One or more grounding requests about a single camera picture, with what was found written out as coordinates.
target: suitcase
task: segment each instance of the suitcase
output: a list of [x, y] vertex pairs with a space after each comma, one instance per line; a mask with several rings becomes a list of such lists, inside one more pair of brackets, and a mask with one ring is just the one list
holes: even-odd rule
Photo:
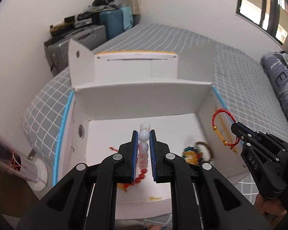
[[107, 40], [124, 32], [123, 12], [120, 9], [106, 10], [99, 13], [100, 24], [106, 26]]
[[56, 43], [49, 46], [45, 45], [46, 58], [54, 76], [68, 67], [68, 41], [70, 39], [74, 39], [93, 50], [107, 41], [105, 26], [93, 25], [76, 29]]

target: pillow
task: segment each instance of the pillow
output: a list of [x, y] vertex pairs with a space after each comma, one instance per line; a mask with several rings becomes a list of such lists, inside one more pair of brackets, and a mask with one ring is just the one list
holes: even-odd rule
[[288, 54], [286, 52], [267, 53], [261, 58], [260, 64], [269, 77], [288, 120]]

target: window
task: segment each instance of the window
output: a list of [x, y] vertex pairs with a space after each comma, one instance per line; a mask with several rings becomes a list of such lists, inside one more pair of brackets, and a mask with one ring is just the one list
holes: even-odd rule
[[288, 35], [285, 0], [238, 0], [237, 14], [247, 18], [283, 44]]

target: white bead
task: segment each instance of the white bead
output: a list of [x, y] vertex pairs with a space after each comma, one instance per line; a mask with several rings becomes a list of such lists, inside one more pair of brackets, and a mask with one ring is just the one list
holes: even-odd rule
[[144, 164], [144, 165], [147, 165], [148, 164], [148, 159], [139, 159], [138, 161], [137, 161], [139, 164]]
[[148, 144], [145, 142], [140, 142], [138, 148], [139, 152], [148, 152]]
[[143, 163], [139, 163], [139, 169], [147, 169], [147, 167], [148, 167], [148, 163], [147, 164], [143, 164]]
[[139, 152], [137, 156], [141, 159], [148, 159], [148, 152]]
[[148, 130], [142, 130], [139, 133], [139, 140], [146, 142], [149, 139], [149, 131]]
[[142, 123], [140, 125], [140, 131], [142, 131], [142, 130], [150, 131], [151, 130], [151, 126], [149, 125], [149, 123]]

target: human hand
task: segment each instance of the human hand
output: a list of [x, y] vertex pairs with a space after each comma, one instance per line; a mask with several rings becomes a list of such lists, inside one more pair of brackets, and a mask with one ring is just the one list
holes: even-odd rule
[[287, 213], [279, 199], [265, 200], [260, 194], [257, 195], [254, 206], [263, 215], [268, 213], [284, 216]]

